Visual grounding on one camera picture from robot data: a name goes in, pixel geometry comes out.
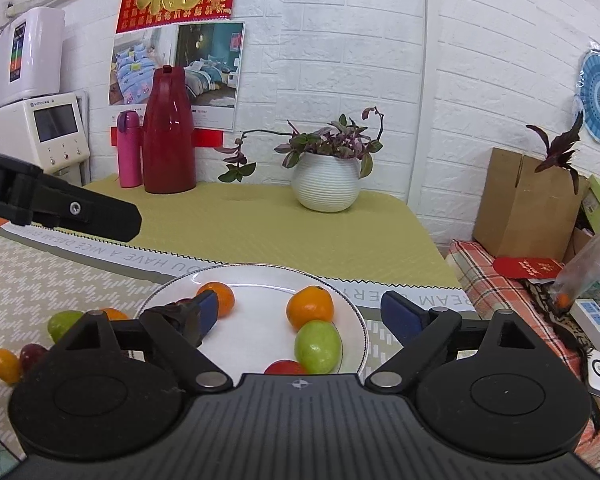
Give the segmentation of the green fruit on plate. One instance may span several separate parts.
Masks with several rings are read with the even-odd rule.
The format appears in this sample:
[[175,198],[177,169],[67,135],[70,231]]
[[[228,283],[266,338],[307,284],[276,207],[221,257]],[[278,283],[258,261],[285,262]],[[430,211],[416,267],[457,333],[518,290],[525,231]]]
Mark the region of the green fruit on plate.
[[332,373],[342,358],[339,332],[330,322],[307,322],[295,336],[294,355],[309,374]]

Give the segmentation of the clear plastic bag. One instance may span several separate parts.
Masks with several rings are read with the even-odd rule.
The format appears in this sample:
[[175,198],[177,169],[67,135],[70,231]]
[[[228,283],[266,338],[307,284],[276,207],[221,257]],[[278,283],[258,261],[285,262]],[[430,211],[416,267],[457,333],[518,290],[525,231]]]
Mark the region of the clear plastic bag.
[[558,311],[568,310],[577,299],[600,305],[600,233],[563,267],[549,293]]

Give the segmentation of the red envelope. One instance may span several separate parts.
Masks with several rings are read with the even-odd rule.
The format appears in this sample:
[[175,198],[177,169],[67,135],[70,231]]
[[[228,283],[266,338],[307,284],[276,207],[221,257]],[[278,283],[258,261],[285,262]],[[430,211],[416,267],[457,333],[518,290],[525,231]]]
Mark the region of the red envelope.
[[562,264],[550,258],[499,257],[493,261],[493,268],[512,280],[554,280]]

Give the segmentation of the bedding wall calendar poster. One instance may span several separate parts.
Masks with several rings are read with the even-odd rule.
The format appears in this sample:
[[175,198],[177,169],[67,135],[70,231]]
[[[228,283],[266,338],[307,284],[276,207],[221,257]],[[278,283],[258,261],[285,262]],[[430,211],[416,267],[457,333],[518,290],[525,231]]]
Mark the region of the bedding wall calendar poster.
[[218,148],[234,129],[245,24],[234,0],[121,0],[109,104],[143,115],[153,76],[181,67],[193,113],[193,144]]

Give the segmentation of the small orange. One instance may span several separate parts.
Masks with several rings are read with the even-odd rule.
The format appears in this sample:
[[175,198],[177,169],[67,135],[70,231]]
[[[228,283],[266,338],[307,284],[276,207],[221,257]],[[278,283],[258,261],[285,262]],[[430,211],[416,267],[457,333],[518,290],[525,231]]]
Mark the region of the small orange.
[[219,318],[225,318],[225,316],[229,315],[231,310],[235,307],[236,299],[234,292],[226,284],[220,282],[208,282],[198,288],[197,295],[208,292],[208,290],[214,292],[217,297],[217,316]]

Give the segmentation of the white appliance with screen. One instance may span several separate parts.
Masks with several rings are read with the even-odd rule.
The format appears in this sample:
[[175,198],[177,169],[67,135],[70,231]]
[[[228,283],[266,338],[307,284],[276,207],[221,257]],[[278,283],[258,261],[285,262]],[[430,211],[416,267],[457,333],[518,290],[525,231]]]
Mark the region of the white appliance with screen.
[[87,95],[68,92],[0,107],[0,154],[82,185],[91,157],[81,110]]

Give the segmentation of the large orange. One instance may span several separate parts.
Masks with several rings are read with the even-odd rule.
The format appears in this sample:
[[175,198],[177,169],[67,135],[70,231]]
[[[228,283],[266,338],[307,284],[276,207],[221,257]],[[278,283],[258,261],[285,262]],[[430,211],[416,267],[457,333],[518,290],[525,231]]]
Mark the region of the large orange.
[[309,286],[296,292],[287,302],[286,316],[295,330],[311,321],[331,322],[335,305],[329,292],[321,286]]
[[114,308],[103,308],[102,312],[105,312],[109,321],[126,321],[129,317],[122,311]]

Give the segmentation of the tall red thermos jug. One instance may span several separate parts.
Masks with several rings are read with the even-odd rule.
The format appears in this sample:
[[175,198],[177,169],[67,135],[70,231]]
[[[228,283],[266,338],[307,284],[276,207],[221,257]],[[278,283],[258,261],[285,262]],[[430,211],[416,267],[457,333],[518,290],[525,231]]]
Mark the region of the tall red thermos jug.
[[143,125],[145,191],[172,194],[196,186],[193,112],[183,67],[163,65],[153,73]]

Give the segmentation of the pink thermos bottle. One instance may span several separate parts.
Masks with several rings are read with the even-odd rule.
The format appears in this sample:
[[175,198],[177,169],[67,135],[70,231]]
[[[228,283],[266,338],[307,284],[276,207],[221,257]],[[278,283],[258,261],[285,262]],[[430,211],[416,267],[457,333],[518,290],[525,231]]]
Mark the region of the pink thermos bottle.
[[141,140],[140,116],[135,110],[121,112],[117,119],[117,151],[122,188],[137,188],[143,184]]

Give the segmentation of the small yellow-orange mandarin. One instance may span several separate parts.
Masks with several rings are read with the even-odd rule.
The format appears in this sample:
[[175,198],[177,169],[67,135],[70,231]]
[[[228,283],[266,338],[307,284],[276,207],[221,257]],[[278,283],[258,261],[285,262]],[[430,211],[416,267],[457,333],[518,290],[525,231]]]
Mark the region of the small yellow-orange mandarin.
[[0,348],[0,379],[7,385],[15,385],[22,376],[20,359],[8,349]]

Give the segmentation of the dark purple plant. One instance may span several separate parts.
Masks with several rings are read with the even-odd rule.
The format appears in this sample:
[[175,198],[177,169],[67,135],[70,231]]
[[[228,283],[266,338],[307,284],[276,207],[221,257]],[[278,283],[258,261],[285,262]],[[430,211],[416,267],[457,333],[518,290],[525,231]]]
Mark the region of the dark purple plant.
[[571,177],[573,192],[580,192],[580,174],[571,165],[571,158],[575,153],[574,146],[580,140],[580,129],[583,127],[584,112],[580,110],[568,131],[562,132],[554,139],[549,140],[548,134],[539,126],[526,125],[526,128],[534,131],[542,140],[546,148],[546,157],[535,168],[535,174],[546,171],[552,167],[567,171]]

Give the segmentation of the white pot with plant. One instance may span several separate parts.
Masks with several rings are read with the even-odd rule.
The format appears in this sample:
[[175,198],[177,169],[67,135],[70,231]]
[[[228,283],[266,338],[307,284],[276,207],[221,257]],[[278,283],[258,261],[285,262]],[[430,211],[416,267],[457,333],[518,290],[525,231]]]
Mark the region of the white pot with plant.
[[291,188],[305,208],[334,214],[345,211],[358,199],[361,181],[373,172],[373,155],[383,148],[385,114],[378,107],[362,110],[355,122],[347,115],[324,127],[303,132],[294,124],[287,131],[263,129],[283,142],[274,152],[281,166],[292,172]]

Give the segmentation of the white water purifier unit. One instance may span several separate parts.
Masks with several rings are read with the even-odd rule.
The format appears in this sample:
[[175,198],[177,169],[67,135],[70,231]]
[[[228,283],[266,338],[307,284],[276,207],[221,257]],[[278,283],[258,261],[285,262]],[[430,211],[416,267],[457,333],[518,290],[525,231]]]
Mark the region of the white water purifier unit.
[[37,6],[0,32],[0,107],[59,92],[65,11]]

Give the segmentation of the olive green table mat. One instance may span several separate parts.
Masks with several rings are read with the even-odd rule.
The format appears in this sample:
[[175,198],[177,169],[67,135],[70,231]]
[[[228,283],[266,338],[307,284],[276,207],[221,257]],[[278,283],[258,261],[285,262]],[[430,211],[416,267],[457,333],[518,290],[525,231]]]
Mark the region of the olive green table mat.
[[427,230],[390,195],[364,191],[349,209],[324,214],[282,185],[200,183],[185,193],[149,194],[110,176],[87,188],[137,206],[143,223],[135,247],[340,280],[459,285]]

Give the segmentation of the small red fruit on plate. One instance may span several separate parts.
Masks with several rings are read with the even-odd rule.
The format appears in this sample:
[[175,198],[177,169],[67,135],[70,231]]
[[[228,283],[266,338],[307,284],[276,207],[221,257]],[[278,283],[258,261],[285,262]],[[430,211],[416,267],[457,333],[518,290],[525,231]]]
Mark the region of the small red fruit on plate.
[[278,360],[268,365],[265,375],[307,375],[309,371],[299,362],[294,360]]

